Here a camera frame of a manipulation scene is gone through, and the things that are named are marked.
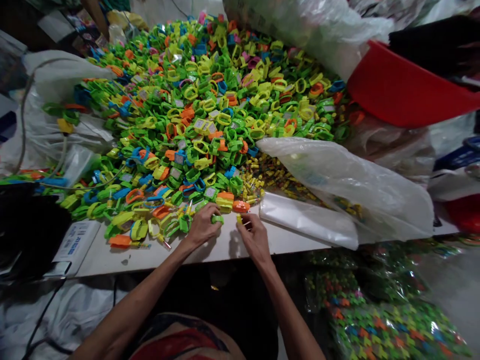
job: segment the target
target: white table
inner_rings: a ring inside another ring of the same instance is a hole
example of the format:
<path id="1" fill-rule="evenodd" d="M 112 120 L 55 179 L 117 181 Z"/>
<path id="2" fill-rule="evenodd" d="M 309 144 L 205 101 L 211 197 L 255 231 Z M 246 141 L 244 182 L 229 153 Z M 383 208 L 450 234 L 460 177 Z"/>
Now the white table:
<path id="1" fill-rule="evenodd" d="M 259 209 L 260 206 L 257 205 L 250 210 L 253 214 L 258 214 Z M 237 214 L 233 212 L 223 214 L 223 218 L 225 223 L 221 227 L 219 237 L 198 248 L 188 257 L 186 264 L 239 259 L 249 256 L 235 225 Z M 279 225 L 266 221 L 264 224 L 268 232 L 268 245 L 271 254 L 295 253 L 330 247 L 326 242 L 321 242 L 318 239 Z M 153 269 L 159 266 L 170 254 L 160 243 L 149 238 L 145 241 L 151 244 L 150 249 L 110 248 L 104 238 L 105 229 L 105 224 L 102 224 L 76 277 Z M 170 244 L 172 250 L 179 243 L 178 238 L 173 241 Z"/>

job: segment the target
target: plastic bag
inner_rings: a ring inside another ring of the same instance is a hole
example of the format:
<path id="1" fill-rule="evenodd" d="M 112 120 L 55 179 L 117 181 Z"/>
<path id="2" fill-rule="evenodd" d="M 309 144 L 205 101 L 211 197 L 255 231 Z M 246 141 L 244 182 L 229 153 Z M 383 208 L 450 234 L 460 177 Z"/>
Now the plastic bag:
<path id="1" fill-rule="evenodd" d="M 364 160 L 334 142 L 300 137 L 264 138 L 260 150 L 333 209 L 347 214 L 332 197 L 360 204 L 363 222 L 352 219 L 370 240 L 409 240 L 433 234 L 434 209 L 421 186 Z"/>
<path id="2" fill-rule="evenodd" d="M 51 59 L 59 60 L 40 67 L 35 72 L 35 81 L 25 100 L 25 157 L 23 169 L 41 169 L 58 162 L 62 155 L 64 136 L 59 130 L 57 118 L 46 114 L 42 106 L 47 102 L 61 103 L 73 97 L 74 86 L 84 78 L 113 79 L 109 69 L 95 66 L 85 59 L 64 51 L 49 50 L 25 56 L 25 67 L 31 75 L 41 63 Z M 0 148 L 0 174 L 8 175 L 19 161 L 22 148 L 21 109 L 16 112 L 17 128 L 10 140 Z M 112 133 L 104 129 L 105 120 L 88 114 L 81 114 L 80 123 L 68 136 L 67 146 L 77 144 L 94 153 L 112 148 Z"/>
<path id="3" fill-rule="evenodd" d="M 395 30 L 405 29 L 419 15 L 426 0 L 350 0 L 348 4 L 363 18 L 395 20 Z"/>
<path id="4" fill-rule="evenodd" d="M 438 20 L 447 19 L 458 14 L 468 14 L 476 7 L 480 6 L 479 0 L 436 0 L 429 1 L 435 3 L 428 7 L 429 11 L 422 13 L 412 24 L 413 26 L 425 25 Z"/>
<path id="5" fill-rule="evenodd" d="M 317 313 L 321 308 L 358 306 L 366 302 L 350 270 L 312 271 L 304 280 L 309 313 Z"/>
<path id="6" fill-rule="evenodd" d="M 336 211 L 266 192 L 259 214 L 262 219 L 335 245 L 352 250 L 359 246 L 355 223 Z"/>
<path id="7" fill-rule="evenodd" d="M 355 270 L 358 265 L 355 252 L 343 247 L 307 251 L 305 262 L 310 265 Z"/>
<path id="8" fill-rule="evenodd" d="M 347 81 L 369 39 L 389 42 L 394 22 L 361 18 L 346 0 L 223 0 L 229 20 L 301 48 Z"/>
<path id="9" fill-rule="evenodd" d="M 428 127 L 437 159 L 460 148 L 464 139 L 475 135 L 475 118 L 476 113 L 471 112 Z"/>
<path id="10" fill-rule="evenodd" d="M 67 187 L 75 185 L 80 178 L 90 170 L 92 164 L 100 160 L 100 154 L 87 148 L 74 144 L 65 157 L 65 172 L 63 178 L 67 179 Z"/>
<path id="11" fill-rule="evenodd" d="M 426 301 L 333 307 L 330 314 L 340 359 L 472 356 L 466 342 L 445 314 Z"/>
<path id="12" fill-rule="evenodd" d="M 343 144 L 352 154 L 390 169 L 427 188 L 435 151 L 427 128 L 409 130 L 367 115 Z"/>

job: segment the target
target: finger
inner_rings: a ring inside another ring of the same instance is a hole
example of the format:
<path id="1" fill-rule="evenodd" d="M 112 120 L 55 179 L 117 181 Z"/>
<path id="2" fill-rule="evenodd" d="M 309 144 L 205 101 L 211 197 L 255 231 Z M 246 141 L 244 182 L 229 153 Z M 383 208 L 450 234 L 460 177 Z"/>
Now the finger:
<path id="1" fill-rule="evenodd" d="M 220 215 L 220 211 L 217 207 L 210 206 L 205 209 L 205 215 L 207 215 L 208 217 L 212 217 L 214 214 Z"/>
<path id="2" fill-rule="evenodd" d="M 220 221 L 214 223 L 214 224 L 212 225 L 213 231 L 216 233 L 216 232 L 222 227 L 222 225 L 223 225 L 223 224 L 222 224 Z"/>
<path id="3" fill-rule="evenodd" d="M 245 222 L 251 222 L 252 227 L 260 227 L 263 226 L 262 221 L 260 220 L 259 216 L 252 213 L 246 213 L 241 215 L 241 219 Z"/>
<path id="4" fill-rule="evenodd" d="M 220 210 L 220 207 L 214 203 L 214 202 L 209 202 L 207 205 L 205 205 L 204 207 L 201 208 L 204 212 L 208 212 L 210 211 L 211 209 L 217 209 L 217 210 Z"/>
<path id="5" fill-rule="evenodd" d="M 238 230 L 238 232 L 240 233 L 241 235 L 241 238 L 243 239 L 243 241 L 245 241 L 245 239 L 249 239 L 251 234 L 249 233 L 249 231 L 247 230 L 247 228 L 243 225 L 243 224 L 240 224 L 240 223 L 236 223 L 236 229 Z"/>

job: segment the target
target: red plastic basin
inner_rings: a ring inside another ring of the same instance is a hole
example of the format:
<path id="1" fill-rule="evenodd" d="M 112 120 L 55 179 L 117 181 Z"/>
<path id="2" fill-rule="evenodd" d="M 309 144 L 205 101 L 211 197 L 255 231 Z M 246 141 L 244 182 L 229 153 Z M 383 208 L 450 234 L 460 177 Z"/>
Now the red plastic basin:
<path id="1" fill-rule="evenodd" d="M 471 92 L 391 52 L 378 41 L 348 79 L 352 98 L 386 123 L 416 129 L 480 109 Z"/>

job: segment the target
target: white plastic bag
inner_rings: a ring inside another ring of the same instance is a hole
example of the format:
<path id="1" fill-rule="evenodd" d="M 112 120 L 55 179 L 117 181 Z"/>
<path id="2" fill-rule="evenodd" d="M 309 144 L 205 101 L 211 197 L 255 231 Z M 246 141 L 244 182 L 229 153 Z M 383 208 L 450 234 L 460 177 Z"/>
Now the white plastic bag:
<path id="1" fill-rule="evenodd" d="M 29 75 L 41 63 L 51 59 L 66 59 L 49 63 L 35 71 L 35 81 L 25 101 L 24 121 L 26 131 L 23 169 L 41 169 L 58 161 L 63 150 L 63 135 L 57 118 L 42 110 L 47 102 L 61 103 L 73 98 L 74 86 L 84 78 L 113 79 L 107 68 L 95 66 L 85 59 L 64 51 L 49 50 L 25 56 L 24 64 Z M 8 175 L 19 161 L 22 148 L 21 108 L 16 112 L 17 127 L 14 136 L 0 148 L 0 174 Z M 67 146 L 84 146 L 95 153 L 112 148 L 112 133 L 104 129 L 103 119 L 80 115 L 80 124 L 68 136 Z"/>
<path id="2" fill-rule="evenodd" d="M 476 113 L 471 112 L 428 127 L 437 159 L 460 148 L 466 138 L 475 135 L 475 117 Z"/>
<path id="3" fill-rule="evenodd" d="M 395 30 L 405 29 L 419 15 L 426 0 L 349 0 L 348 4 L 363 18 L 395 20 Z"/>
<path id="4" fill-rule="evenodd" d="M 336 206 L 334 196 L 360 204 L 364 222 L 353 220 L 375 240 L 432 236 L 432 199 L 421 186 L 397 173 L 329 141 L 270 137 L 256 145 L 277 157 L 298 181 L 337 211 L 346 214 Z"/>
<path id="5" fill-rule="evenodd" d="M 301 48 L 347 81 L 369 39 L 389 42 L 394 22 L 361 18 L 347 0 L 223 0 L 228 20 Z"/>
<path id="6" fill-rule="evenodd" d="M 262 219 L 351 250 L 359 247 L 352 219 L 337 211 L 266 192 L 260 203 Z"/>

